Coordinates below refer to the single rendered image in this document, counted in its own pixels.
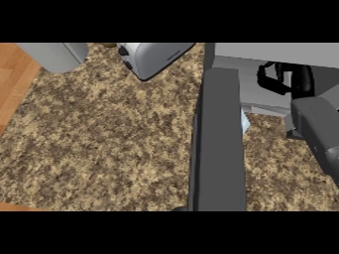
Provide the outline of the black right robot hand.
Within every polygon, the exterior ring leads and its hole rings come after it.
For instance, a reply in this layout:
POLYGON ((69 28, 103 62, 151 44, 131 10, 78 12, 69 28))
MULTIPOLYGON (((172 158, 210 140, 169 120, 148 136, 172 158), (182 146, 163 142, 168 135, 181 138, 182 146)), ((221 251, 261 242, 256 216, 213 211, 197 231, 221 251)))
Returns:
POLYGON ((311 66, 298 63, 267 62, 256 70, 256 84, 261 88, 284 95, 290 94, 290 99, 314 96, 314 77, 311 66), (275 78, 265 75, 265 69, 274 66, 275 78), (290 86, 283 84, 283 74, 290 73, 290 86))

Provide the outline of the grey microwave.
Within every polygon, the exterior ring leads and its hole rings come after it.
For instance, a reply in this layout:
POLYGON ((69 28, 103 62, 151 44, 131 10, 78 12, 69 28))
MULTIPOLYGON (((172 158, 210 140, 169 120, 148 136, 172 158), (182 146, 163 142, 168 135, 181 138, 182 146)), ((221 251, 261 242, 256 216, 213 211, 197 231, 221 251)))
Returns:
POLYGON ((267 62, 309 65, 314 95, 323 97, 339 109, 339 44, 204 44, 204 68, 221 67, 238 71, 244 112, 281 117, 286 137, 299 139, 289 116, 290 95, 278 95, 256 84, 258 66, 267 62))

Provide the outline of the silver toaster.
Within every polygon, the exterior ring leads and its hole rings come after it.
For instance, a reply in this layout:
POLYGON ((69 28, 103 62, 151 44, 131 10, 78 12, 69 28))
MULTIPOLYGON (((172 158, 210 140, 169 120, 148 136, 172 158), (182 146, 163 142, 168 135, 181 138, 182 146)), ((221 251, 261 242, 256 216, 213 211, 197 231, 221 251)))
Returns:
POLYGON ((150 79, 193 48, 194 43, 117 43, 122 63, 140 80, 150 79))

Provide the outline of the pale grey appliance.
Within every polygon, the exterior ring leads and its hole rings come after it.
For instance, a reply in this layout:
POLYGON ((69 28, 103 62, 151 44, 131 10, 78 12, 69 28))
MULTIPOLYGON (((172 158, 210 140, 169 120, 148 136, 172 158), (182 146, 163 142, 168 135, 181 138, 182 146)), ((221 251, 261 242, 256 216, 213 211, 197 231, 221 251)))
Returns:
POLYGON ((17 46, 52 73, 64 73, 85 62, 86 43, 17 43, 17 46))

